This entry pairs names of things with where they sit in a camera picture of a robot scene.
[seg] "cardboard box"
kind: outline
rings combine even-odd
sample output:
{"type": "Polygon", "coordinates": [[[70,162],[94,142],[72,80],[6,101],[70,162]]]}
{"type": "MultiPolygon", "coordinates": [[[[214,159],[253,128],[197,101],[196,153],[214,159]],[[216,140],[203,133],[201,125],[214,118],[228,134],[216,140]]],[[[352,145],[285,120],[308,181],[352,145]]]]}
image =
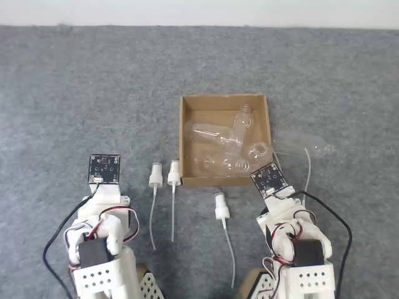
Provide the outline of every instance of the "cardboard box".
{"type": "Polygon", "coordinates": [[[203,151],[220,150],[215,145],[185,140],[187,121],[231,126],[239,108],[247,103],[252,109],[254,125],[245,145],[265,142],[271,145],[267,98],[260,94],[188,95],[180,98],[180,175],[184,186],[238,186],[251,184],[250,177],[196,176],[194,157],[203,151]]]}

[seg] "white spray nozzle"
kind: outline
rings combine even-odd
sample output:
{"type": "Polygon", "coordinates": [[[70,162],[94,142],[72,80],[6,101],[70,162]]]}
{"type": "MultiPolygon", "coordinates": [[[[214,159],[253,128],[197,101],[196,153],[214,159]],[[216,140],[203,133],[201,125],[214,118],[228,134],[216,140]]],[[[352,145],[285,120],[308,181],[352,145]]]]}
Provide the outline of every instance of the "white spray nozzle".
{"type": "Polygon", "coordinates": [[[224,198],[224,193],[219,192],[214,195],[214,201],[215,201],[215,216],[217,220],[224,220],[227,218],[230,218],[230,212],[229,208],[227,207],[226,204],[226,199],[224,198]]]}
{"type": "Polygon", "coordinates": [[[150,180],[148,185],[151,188],[161,188],[163,185],[163,178],[162,178],[162,163],[154,162],[152,163],[152,170],[150,175],[150,180]]]}
{"type": "Polygon", "coordinates": [[[179,160],[172,160],[170,163],[170,170],[168,174],[168,185],[180,186],[180,172],[179,172],[179,160]]]}

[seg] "red wire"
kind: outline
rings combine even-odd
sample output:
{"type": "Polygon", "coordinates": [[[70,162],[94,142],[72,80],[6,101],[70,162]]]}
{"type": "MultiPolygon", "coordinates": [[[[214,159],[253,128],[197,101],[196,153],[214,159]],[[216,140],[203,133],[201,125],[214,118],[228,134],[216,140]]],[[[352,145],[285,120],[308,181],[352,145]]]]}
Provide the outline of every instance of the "red wire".
{"type": "Polygon", "coordinates": [[[138,217],[137,217],[136,211],[134,209],[132,209],[131,207],[126,207],[126,206],[109,207],[108,209],[101,211],[99,218],[101,217],[101,215],[103,213],[106,213],[109,211],[114,211],[114,210],[120,210],[120,209],[128,209],[130,212],[134,213],[136,221],[137,221],[137,228],[136,228],[135,232],[132,235],[130,235],[129,237],[124,238],[124,240],[123,240],[124,242],[127,242],[127,241],[130,241],[133,238],[135,238],[138,235],[138,232],[140,231],[140,222],[138,221],[138,217]]]}
{"type": "Polygon", "coordinates": [[[90,231],[90,233],[87,235],[88,239],[91,239],[93,237],[93,235],[96,233],[96,231],[99,229],[99,226],[102,222],[102,219],[100,219],[97,224],[95,225],[95,227],[93,227],[93,229],[90,231]]]}

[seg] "clear plastic bottle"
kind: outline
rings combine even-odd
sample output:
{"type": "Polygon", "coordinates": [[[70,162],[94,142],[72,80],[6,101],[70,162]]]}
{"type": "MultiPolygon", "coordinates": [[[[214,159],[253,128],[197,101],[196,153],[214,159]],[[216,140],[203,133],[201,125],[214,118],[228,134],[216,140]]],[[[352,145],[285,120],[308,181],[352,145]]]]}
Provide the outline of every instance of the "clear plastic bottle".
{"type": "Polygon", "coordinates": [[[319,136],[308,135],[296,131],[274,131],[273,148],[276,153],[290,155],[304,155],[305,148],[309,155],[315,158],[334,152],[333,145],[329,145],[319,136]]]}
{"type": "Polygon", "coordinates": [[[234,117],[233,126],[218,126],[209,123],[185,124],[185,138],[190,141],[209,142],[222,145],[227,153],[239,154],[243,147],[247,130],[252,127],[253,118],[248,104],[243,105],[234,117]]]}
{"type": "Polygon", "coordinates": [[[228,126],[217,126],[209,123],[185,124],[185,137],[195,142],[208,142],[226,147],[234,146],[233,131],[228,126]]]}
{"type": "Polygon", "coordinates": [[[236,141],[235,146],[228,148],[229,153],[238,154],[241,152],[241,148],[244,144],[245,135],[252,127],[254,120],[251,115],[251,108],[248,104],[244,104],[238,111],[236,117],[234,117],[234,123],[232,127],[232,133],[236,141]]]}
{"type": "Polygon", "coordinates": [[[262,167],[273,161],[272,146],[265,142],[256,142],[243,151],[245,158],[253,167],[262,167]]]}
{"type": "Polygon", "coordinates": [[[249,162],[231,153],[203,153],[195,158],[196,172],[201,176],[247,176],[249,162]]]}

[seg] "white wall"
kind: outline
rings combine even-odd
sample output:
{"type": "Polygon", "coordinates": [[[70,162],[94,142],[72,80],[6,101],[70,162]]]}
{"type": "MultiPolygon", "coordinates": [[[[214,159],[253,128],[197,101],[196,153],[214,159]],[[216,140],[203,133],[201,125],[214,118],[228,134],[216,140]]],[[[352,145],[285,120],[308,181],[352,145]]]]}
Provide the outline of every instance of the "white wall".
{"type": "Polygon", "coordinates": [[[399,0],[0,0],[0,24],[399,29],[399,0]]]}

